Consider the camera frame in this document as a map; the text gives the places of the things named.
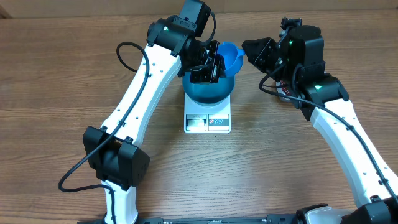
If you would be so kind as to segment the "blue plastic measuring scoop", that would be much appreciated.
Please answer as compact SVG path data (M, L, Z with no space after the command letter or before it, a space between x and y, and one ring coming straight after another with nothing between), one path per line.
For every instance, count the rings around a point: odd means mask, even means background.
M243 66L245 51L239 49L234 43L223 42L218 47L218 53L224 58L225 77L234 77Z

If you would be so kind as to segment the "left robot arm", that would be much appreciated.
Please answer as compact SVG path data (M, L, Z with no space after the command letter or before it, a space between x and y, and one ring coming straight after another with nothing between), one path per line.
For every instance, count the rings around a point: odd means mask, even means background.
M172 79L188 75L193 84L218 82L225 69L217 52L219 42L198 39L214 16L203 1L185 1L179 15L152 23L142 62L122 100L99 129L87 127L83 135L87 160L106 194L107 212L98 223L136 222L136 187L150 161L140 146Z

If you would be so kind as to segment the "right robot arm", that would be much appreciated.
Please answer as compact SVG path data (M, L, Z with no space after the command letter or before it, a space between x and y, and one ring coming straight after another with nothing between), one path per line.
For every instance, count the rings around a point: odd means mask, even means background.
M249 62L276 82L264 93L291 102L325 139L353 193L355 210L321 203L297 210L292 223L396 223L397 175L362 128L343 84L325 70L319 27L283 18L279 40L242 44Z

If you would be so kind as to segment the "teal blue bowl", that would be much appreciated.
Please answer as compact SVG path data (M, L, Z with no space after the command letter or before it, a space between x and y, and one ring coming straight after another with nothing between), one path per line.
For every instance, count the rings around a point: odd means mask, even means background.
M233 91L235 77L220 78L218 83L191 83L190 74L182 78L185 93L193 100L202 104L215 104L223 101Z

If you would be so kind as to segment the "white digital kitchen scale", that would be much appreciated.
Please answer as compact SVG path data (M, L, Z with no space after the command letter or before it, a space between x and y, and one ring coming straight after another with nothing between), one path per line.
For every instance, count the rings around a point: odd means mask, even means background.
M231 96L214 104L198 103L185 94L184 128L187 134L229 134Z

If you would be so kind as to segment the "clear plastic food container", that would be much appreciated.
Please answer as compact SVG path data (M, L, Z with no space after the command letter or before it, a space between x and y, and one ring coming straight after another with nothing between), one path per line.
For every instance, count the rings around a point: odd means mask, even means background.
M277 92L279 93L279 94L281 94L281 95L288 95L288 96L290 96L291 94L290 94L290 91L289 91L289 85L288 84L286 84L284 81L280 81L280 82L276 82L275 83L275 87L276 87L276 90L277 90ZM286 103L291 103L291 100L290 99L288 99L288 98L285 98L285 97L279 97L279 99L281 100L281 101L283 101L283 102L286 102Z

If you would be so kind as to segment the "red adzuki beans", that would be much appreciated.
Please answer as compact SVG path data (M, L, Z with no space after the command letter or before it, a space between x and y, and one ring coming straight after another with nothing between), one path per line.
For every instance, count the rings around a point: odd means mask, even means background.
M289 96L291 95L288 87L283 87L283 88L282 88L282 91L283 91L283 93L284 93L285 95L289 95Z

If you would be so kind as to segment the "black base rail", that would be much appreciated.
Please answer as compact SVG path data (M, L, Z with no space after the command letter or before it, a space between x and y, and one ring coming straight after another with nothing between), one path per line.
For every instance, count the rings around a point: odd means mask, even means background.
M301 208L295 214L268 214L265 217L239 218L138 218L135 224L298 224L298 223L361 223L354 212L333 209L326 204Z

